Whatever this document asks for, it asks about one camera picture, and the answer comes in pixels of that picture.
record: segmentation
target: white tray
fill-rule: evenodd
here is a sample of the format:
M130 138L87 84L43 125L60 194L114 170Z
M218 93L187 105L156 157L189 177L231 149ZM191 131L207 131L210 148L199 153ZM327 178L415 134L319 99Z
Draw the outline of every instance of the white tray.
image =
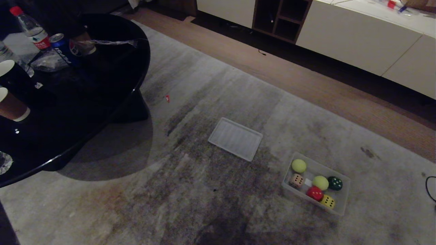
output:
M251 162L262 137L259 132L221 117L208 141Z
M294 159L301 159L304 160L307 164L307 169L302 173L301 175L305 178L305 183L300 188L294 188L291 185L289 185L289 179L291 179L292 175L295 174L295 172L292 170L291 164L294 161ZM311 197L306 195L307 190L312 186L312 180L315 176L322 175L326 178L330 176L338 177L342 180L344 186L340 191L334 191L327 189L323 191L324 194L329 195L333 197L333 199L336 202L336 205L333 209L327 208L326 206L322 205L320 202L312 199ZM351 179L347 176L340 174L324 165L319 164L318 162L308 158L307 156L300 154L298 152L295 152L292 156L292 160L290 162L289 168L286 171L285 178L283 179L282 186L285 189L285 195L289 198L294 198L295 195L325 209L326 211L337 214L337 215L344 215L345 214L345 207L347 206L347 200L348 200L348 193L350 192L351 187Z

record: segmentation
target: plastic bottle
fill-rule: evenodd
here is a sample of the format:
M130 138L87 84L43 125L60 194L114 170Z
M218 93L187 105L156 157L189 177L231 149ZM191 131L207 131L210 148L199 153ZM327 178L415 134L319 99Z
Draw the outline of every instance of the plastic bottle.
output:
M20 57L14 54L2 41L0 41L0 62L7 60L13 60L19 64L21 68L27 72L29 77L33 77L35 74L32 67L27 65L22 59L20 59Z
M18 6L14 6L9 10L15 17L17 17L20 27L24 34L35 44L41 51L48 51L50 49L50 42L48 41L47 32L36 22L36 20L22 11Z

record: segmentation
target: carpet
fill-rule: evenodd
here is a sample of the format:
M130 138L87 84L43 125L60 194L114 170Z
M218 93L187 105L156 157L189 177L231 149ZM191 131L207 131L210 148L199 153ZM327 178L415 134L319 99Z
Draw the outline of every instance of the carpet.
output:
M61 171L1 188L21 244L435 243L433 163L137 24L151 119L109 125ZM252 162L208 143L221 117L263 134ZM284 197L296 151L351 178L345 216Z

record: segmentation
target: white countertop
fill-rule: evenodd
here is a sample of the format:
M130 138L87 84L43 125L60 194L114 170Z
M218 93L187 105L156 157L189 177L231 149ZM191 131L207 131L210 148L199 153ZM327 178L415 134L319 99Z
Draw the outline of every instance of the white countertop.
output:
M410 30L436 38L436 14L415 10L418 14L407 17L391 11L389 8L371 0L317 0L352 11L366 14L380 20L408 28Z

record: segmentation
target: pepsi can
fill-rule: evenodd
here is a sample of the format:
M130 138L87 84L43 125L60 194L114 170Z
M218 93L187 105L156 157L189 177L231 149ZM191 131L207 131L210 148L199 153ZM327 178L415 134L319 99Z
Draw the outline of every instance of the pepsi can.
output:
M49 41L54 50L56 50L68 65L77 68L82 66L82 62L80 61L82 54L70 39L65 38L64 34L55 34L50 37Z

